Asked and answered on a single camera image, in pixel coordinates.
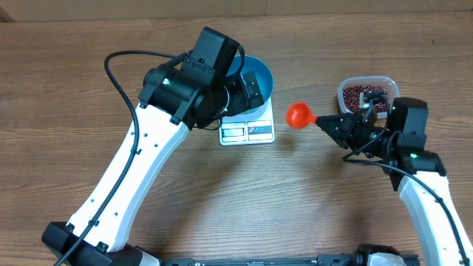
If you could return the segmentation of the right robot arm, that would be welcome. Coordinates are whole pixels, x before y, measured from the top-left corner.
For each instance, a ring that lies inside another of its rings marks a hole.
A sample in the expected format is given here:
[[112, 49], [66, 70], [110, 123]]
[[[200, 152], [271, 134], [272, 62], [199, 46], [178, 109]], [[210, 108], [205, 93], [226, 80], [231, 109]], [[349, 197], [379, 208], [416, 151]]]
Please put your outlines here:
[[455, 210], [440, 156], [425, 149], [429, 110], [423, 100], [395, 98], [384, 127], [366, 112], [321, 116], [316, 125], [351, 152], [346, 163], [379, 166], [413, 221], [427, 265], [471, 265], [472, 244]]

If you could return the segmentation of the white digital kitchen scale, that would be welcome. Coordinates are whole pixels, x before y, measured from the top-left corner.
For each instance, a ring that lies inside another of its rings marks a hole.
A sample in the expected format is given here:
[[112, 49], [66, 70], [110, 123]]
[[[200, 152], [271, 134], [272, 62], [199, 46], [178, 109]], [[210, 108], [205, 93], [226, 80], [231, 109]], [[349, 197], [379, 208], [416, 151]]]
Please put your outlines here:
[[271, 98], [254, 112], [224, 117], [220, 123], [219, 142], [222, 146], [267, 144], [274, 140]]

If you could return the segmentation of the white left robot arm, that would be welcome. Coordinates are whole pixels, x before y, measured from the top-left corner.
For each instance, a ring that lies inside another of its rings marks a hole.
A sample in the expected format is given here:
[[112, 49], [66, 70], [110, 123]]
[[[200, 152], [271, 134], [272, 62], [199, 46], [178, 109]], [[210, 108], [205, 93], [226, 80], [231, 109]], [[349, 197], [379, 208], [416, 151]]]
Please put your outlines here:
[[150, 69], [129, 104], [131, 126], [89, 198], [66, 222], [51, 222], [42, 242], [59, 265], [160, 265], [130, 245], [137, 212], [174, 150], [192, 129], [263, 104], [251, 72], [231, 69], [244, 48], [205, 27], [194, 48]]

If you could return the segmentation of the blue metal bowl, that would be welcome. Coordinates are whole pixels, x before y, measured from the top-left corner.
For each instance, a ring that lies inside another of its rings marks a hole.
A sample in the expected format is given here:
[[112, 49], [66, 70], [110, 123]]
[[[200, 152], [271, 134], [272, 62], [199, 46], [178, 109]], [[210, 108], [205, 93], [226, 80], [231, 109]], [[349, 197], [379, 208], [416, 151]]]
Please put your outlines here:
[[264, 104], [257, 108], [243, 112], [244, 115], [262, 111], [267, 106], [274, 88], [273, 75], [269, 67], [260, 59], [246, 55], [241, 75], [251, 71], [253, 71], [256, 76], [256, 81], [259, 85], [260, 92], [262, 93]]

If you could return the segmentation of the clear plastic container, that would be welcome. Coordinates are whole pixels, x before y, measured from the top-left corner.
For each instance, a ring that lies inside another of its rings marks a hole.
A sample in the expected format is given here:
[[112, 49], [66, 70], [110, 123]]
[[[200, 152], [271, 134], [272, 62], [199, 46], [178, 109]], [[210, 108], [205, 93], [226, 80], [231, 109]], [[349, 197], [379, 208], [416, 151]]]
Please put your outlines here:
[[378, 118], [386, 118], [387, 110], [395, 98], [400, 97], [398, 85], [393, 79], [386, 76], [360, 76], [344, 80], [338, 87], [338, 105], [341, 114], [359, 111], [367, 108], [370, 97], [384, 94], [389, 101], [387, 106], [383, 101], [377, 104]]

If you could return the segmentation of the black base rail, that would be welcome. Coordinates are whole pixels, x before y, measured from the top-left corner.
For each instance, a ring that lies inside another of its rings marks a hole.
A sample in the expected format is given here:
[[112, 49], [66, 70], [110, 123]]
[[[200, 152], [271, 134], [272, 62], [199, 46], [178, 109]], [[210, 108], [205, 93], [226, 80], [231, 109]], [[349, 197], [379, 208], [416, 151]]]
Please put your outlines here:
[[319, 254], [306, 258], [272, 259], [165, 259], [165, 266], [420, 266], [418, 254], [401, 254], [392, 246], [360, 244], [352, 253]]

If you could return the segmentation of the red beans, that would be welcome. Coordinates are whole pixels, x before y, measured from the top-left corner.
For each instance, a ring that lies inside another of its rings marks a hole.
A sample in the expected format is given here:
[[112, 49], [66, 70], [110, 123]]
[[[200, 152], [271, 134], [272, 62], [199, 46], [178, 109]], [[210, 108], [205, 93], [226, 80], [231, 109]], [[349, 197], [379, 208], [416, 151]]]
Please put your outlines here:
[[382, 86], [355, 85], [342, 90], [344, 105], [350, 112], [357, 112], [360, 109], [360, 95], [365, 92], [383, 92], [386, 99], [389, 99], [388, 92]]

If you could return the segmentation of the orange measuring scoop blue handle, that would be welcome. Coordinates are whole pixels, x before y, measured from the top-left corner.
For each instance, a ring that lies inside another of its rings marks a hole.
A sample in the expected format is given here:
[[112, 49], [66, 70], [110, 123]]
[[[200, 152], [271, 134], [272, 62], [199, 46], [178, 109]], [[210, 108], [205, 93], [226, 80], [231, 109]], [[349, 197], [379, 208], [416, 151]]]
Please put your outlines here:
[[305, 102], [300, 101], [289, 106], [285, 114], [285, 121], [293, 129], [303, 129], [309, 124], [315, 124], [317, 117]]

